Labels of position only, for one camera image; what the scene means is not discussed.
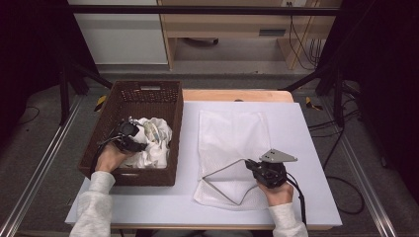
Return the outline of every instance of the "black cable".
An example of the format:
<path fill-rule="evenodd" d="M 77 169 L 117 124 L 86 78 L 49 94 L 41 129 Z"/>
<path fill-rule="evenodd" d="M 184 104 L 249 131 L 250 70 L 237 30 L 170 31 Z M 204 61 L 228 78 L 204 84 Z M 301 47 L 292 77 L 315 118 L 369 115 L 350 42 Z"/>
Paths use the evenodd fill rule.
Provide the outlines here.
<path fill-rule="evenodd" d="M 290 174 L 290 173 L 287 172 L 287 175 L 289 175 L 291 178 L 293 178 L 293 181 L 298 185 L 298 182 L 296 181 L 296 179 L 293 177 L 292 174 Z"/>
<path fill-rule="evenodd" d="M 90 175 L 92 175 L 93 173 L 95 173 L 95 169 L 96 169 L 96 165 L 98 164 L 98 159 L 99 159 L 99 156 L 100 156 L 100 155 L 102 154 L 102 152 L 104 151 L 105 146 L 106 146 L 109 142 L 112 142 L 112 141 L 115 141 L 115 140 L 119 140 L 119 139 L 121 139 L 121 137 L 120 137 L 120 136 L 111 137 L 111 138 L 109 138 L 109 139 L 107 139 L 107 140 L 105 140 L 105 141 L 103 141 L 103 142 L 101 142 L 101 143 L 99 144 L 99 147 L 98 147 L 98 149 L 96 150 L 95 156 L 93 157 L 92 165 L 90 166 Z"/>
<path fill-rule="evenodd" d="M 335 143 L 333 144 L 332 149 L 330 150 L 329 154 L 327 155 L 326 161 L 324 162 L 324 164 L 322 165 L 323 171 L 326 169 L 327 163 L 329 163 L 330 157 L 332 157 L 333 152 L 336 149 L 336 146 L 338 146 L 339 140 L 341 139 L 343 132 L 345 130 L 345 123 L 343 123 L 342 125 L 342 130 L 338 136 L 338 138 L 336 139 Z"/>
<path fill-rule="evenodd" d="M 330 133 L 330 134 L 328 134 L 328 135 L 312 135 L 311 137 L 324 138 L 324 137 L 329 137 L 329 136 L 333 136 L 333 135 L 339 134 L 339 133 L 341 133 L 341 132 L 342 132 L 342 131 L 336 131 L 336 132 Z"/>
<path fill-rule="evenodd" d="M 19 122 L 17 125 L 23 125 L 23 124 L 25 124 L 25 123 L 28 123 L 28 122 L 31 122 L 31 121 L 33 121 L 34 119 L 36 119 L 37 118 L 37 116 L 40 114 L 40 109 L 38 109 L 37 107 L 26 107 L 26 109 L 35 109 L 35 110 L 37 110 L 37 114 L 33 117 L 33 118 L 31 118 L 31 119 L 29 119 L 29 120 L 26 120 L 26 121 L 22 121 L 22 122 Z"/>
<path fill-rule="evenodd" d="M 314 70 L 315 68 L 307 68 L 307 67 L 305 67 L 305 66 L 303 66 L 302 65 L 302 63 L 301 63 L 301 61 L 299 60 L 299 56 L 298 56 L 298 54 L 295 52 L 295 49 L 293 49 L 293 43 L 291 42 L 291 32 L 293 31 L 293 29 L 294 29 L 294 27 L 293 27 L 293 16 L 290 16 L 290 31 L 289 31 L 289 42 L 290 42 L 290 47 L 291 47 L 291 50 L 293 51 L 293 54 L 295 54 L 295 57 L 296 57 L 296 60 L 298 61 L 298 63 L 299 63 L 299 65 L 303 68 L 303 69 L 305 69 L 305 70 Z M 306 54 L 306 52 L 305 52 L 305 50 L 304 50 L 304 47 L 302 46 L 302 42 L 301 41 L 299 41 L 299 43 L 301 44 L 301 47 L 302 47 L 302 50 L 304 51 L 304 53 L 305 53 L 305 56 L 307 56 L 307 54 Z"/>
<path fill-rule="evenodd" d="M 359 112 L 360 112 L 360 110 L 354 110 L 354 111 L 351 111 L 351 112 L 345 114 L 344 115 L 345 121 L 349 121 L 351 119 L 350 116 L 356 115 Z M 319 124 L 316 124 L 316 125 L 310 125 L 310 126 L 308 126 L 308 129 L 310 131 L 315 131 L 315 130 L 330 127 L 330 126 L 334 125 L 335 123 L 336 123 L 336 120 L 331 120 L 331 121 L 319 123 Z"/>
<path fill-rule="evenodd" d="M 357 192 L 358 196 L 359 196 L 359 197 L 360 197 L 360 199 L 361 199 L 361 207 L 360 207 L 358 210 L 356 210 L 356 211 L 349 211 L 349 210 L 342 209 L 341 207 L 339 207 L 339 204 L 335 201 L 335 203 L 336 203 L 336 206 L 337 206 L 338 210 L 340 210 L 340 211 L 342 211 L 342 212 L 344 212 L 344 213 L 346 213 L 346 214 L 352 214 L 352 215 L 356 215 L 356 214 L 359 214 L 359 213 L 363 212 L 363 210 L 364 210 L 364 208 L 365 208 L 365 205 L 366 205 L 366 202 L 365 202 L 365 200 L 364 200 L 364 198 L 363 198 L 363 195 L 361 194 L 361 192 L 358 190 L 358 188 L 357 188 L 357 187 L 355 187 L 353 184 L 351 184 L 351 183 L 349 183 L 348 181 L 346 181 L 346 180 L 344 180 L 344 179 L 341 179 L 341 178 L 339 178 L 339 177 L 335 177 L 335 176 L 326 176 L 326 178 L 327 178 L 327 179 L 330 179 L 330 180 L 338 180 L 338 181 L 340 181 L 340 182 L 342 182 L 342 183 L 344 183 L 344 184 L 347 184 L 347 185 L 348 185 L 348 186 L 350 186 L 353 190 L 355 190 L 355 192 Z"/>
<path fill-rule="evenodd" d="M 314 45 L 315 45 L 316 40 L 317 40 L 317 46 L 316 46 L 316 51 L 314 53 Z M 320 60 L 320 51 L 321 51 L 321 39 L 312 39 L 308 54 L 310 55 L 309 60 L 314 64 L 315 68 L 317 68 L 318 62 Z"/>
<path fill-rule="evenodd" d="M 301 189 L 299 188 L 299 186 L 296 182 L 292 181 L 288 177 L 287 177 L 287 181 L 290 184 L 292 184 L 296 188 L 296 190 L 298 191 L 298 194 L 299 194 L 298 198 L 299 198 L 299 202 L 300 202 L 300 205 L 301 205 L 301 221 L 306 226 L 307 225 L 307 220 L 305 218 L 305 199 L 304 199 L 304 195 L 302 194 L 302 191 L 301 191 Z"/>
<path fill-rule="evenodd" d="M 345 102 L 342 104 L 342 107 L 345 107 L 345 106 L 346 106 L 346 104 L 348 104 L 348 103 L 350 103 L 350 102 L 355 102 L 355 101 L 356 101 L 356 99 L 350 98 L 349 100 L 345 101 Z M 354 111 L 351 111 L 351 112 L 349 112 L 349 113 L 345 114 L 345 115 L 343 116 L 343 118 L 349 117 L 349 116 L 353 115 L 354 113 L 357 113 L 358 111 L 359 111 L 359 110 L 354 110 Z M 310 126 L 308 126 L 308 128 L 309 128 L 309 129 L 311 129 L 311 128 L 315 128 L 315 127 L 322 127 L 323 125 L 328 125 L 328 126 L 331 126 L 331 125 L 334 125 L 334 124 L 335 124 L 335 122 L 336 122 L 336 120 L 326 121 L 326 122 L 323 122 L 323 123 L 319 123 L 319 124 L 315 124 L 315 125 L 310 125 Z"/>
<path fill-rule="evenodd" d="M 349 103 L 349 102 L 351 102 L 351 101 L 353 101 L 353 100 L 348 100 L 348 101 L 346 101 L 345 103 L 343 103 L 343 105 L 342 105 L 342 106 L 346 105 L 347 103 Z M 359 111 L 359 110 L 354 110 L 354 111 L 352 111 L 352 112 L 347 113 L 346 115 L 344 115 L 344 117 L 347 117 L 347 116 L 350 116 L 350 115 L 354 115 L 354 114 L 355 114 L 355 113 L 357 113 L 358 111 Z M 338 143 L 339 143 L 339 140 L 341 139 L 341 137 L 342 137 L 342 135 L 343 135 L 343 133 L 344 133 L 344 130 L 345 130 L 345 122 L 343 123 L 342 130 L 338 131 L 338 132 L 340 132 L 339 137 L 336 139 L 335 143 L 333 144 L 332 149 L 330 150 L 329 154 L 327 155 L 327 158 L 326 158 L 326 160 L 325 160 L 324 164 L 322 165 L 323 171 L 325 171 L 325 169 L 326 169 L 326 167 L 327 167 L 327 164 L 328 164 L 328 162 L 329 162 L 329 160 L 330 160 L 330 158 L 331 158 L 331 156 L 332 156 L 333 152 L 335 151 L 335 149 L 336 149 L 336 147 L 337 147 L 337 145 L 338 145 Z M 340 207 L 339 207 L 339 204 L 335 201 L 336 206 L 337 206 L 337 208 L 338 208 L 338 210 L 339 210 L 339 211 L 342 211 L 342 212 L 344 212 L 344 213 L 346 213 L 346 214 L 353 214 L 353 215 L 355 215 L 355 214 L 359 214 L 359 213 L 361 213 L 361 212 L 364 210 L 364 208 L 365 208 L 365 200 L 364 200 L 364 198 L 363 198 L 363 196 L 362 196 L 361 192 L 358 190 L 358 188 L 357 188 L 357 187 L 355 187 L 353 184 L 349 183 L 348 181 L 346 181 L 346 180 L 344 180 L 344 179 L 342 179 L 342 178 L 338 178 L 338 177 L 334 177 L 334 176 L 326 176 L 326 178 L 327 178 L 327 179 L 334 179 L 334 180 L 338 180 L 338 181 L 341 181 L 341 182 L 342 182 L 342 183 L 344 183 L 344 184 L 347 184 L 347 185 L 348 185 L 348 186 L 350 186 L 352 189 L 354 189 L 354 190 L 357 192 L 357 194 L 359 195 L 359 197 L 361 198 L 361 207 L 360 207 L 360 209 L 358 209 L 358 210 L 356 210 L 356 211 L 349 211 L 349 210 L 342 209 L 342 208 L 340 208 Z"/>

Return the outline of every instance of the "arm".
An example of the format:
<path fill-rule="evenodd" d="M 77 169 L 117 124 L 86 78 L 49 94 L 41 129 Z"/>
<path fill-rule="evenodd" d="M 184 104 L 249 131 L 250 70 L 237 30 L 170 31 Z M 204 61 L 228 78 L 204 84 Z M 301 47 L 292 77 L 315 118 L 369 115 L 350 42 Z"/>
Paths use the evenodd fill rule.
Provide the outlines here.
<path fill-rule="evenodd" d="M 77 205 L 77 222 L 70 236 L 111 236 L 114 171 L 131 154 L 122 153 L 113 143 L 107 144 L 99 156 L 92 174 L 89 191 L 83 193 Z"/>
<path fill-rule="evenodd" d="M 274 236 L 308 236 L 304 224 L 296 220 L 293 214 L 293 186 L 284 183 L 278 188 L 268 189 L 262 184 L 258 185 L 266 195 L 269 212 L 275 222 Z"/>

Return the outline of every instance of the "white sleeve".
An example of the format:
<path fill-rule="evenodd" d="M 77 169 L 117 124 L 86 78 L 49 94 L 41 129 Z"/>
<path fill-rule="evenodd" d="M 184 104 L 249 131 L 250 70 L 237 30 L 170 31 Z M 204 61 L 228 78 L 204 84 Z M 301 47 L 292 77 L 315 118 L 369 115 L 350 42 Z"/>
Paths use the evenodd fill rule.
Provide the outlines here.
<path fill-rule="evenodd" d="M 275 222 L 275 237 L 308 236 L 305 225 L 301 221 L 295 219 L 292 203 L 270 206 L 269 212 Z"/>
<path fill-rule="evenodd" d="M 77 205 L 77 222 L 70 236 L 111 236 L 112 197 L 109 195 L 115 178 L 110 173 L 92 174 L 89 191 Z"/>

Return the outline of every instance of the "white cabinet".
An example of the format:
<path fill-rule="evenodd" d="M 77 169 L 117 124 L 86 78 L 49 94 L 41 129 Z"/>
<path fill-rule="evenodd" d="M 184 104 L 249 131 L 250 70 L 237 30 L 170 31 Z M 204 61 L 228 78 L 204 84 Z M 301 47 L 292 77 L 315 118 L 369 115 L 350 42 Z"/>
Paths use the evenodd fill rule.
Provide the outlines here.
<path fill-rule="evenodd" d="M 68 0 L 70 5 L 157 5 L 155 0 Z M 96 64 L 167 64 L 158 14 L 75 14 Z"/>

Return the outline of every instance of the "white cloth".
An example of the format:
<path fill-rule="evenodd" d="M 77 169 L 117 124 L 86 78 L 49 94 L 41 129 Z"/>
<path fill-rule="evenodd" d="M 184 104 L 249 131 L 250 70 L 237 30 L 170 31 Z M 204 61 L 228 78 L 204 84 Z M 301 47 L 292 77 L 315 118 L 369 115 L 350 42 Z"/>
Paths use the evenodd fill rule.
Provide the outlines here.
<path fill-rule="evenodd" d="M 144 130 L 144 126 L 138 125 L 139 132 L 132 139 L 138 143 L 146 143 L 147 147 L 144 151 L 137 152 L 133 156 L 124 160 L 120 167 L 132 168 L 157 168 L 164 169 L 167 167 L 167 158 L 169 157 L 168 143 L 172 139 L 172 129 L 162 118 L 141 118 L 133 121 L 144 125 L 151 122 L 157 129 L 158 139 L 155 140 L 152 134 L 148 134 Z"/>
<path fill-rule="evenodd" d="M 270 148 L 264 113 L 200 111 L 201 179 L 194 199 L 231 210 L 266 208 L 264 194 L 255 188 L 252 172 L 240 160 L 259 161 Z"/>

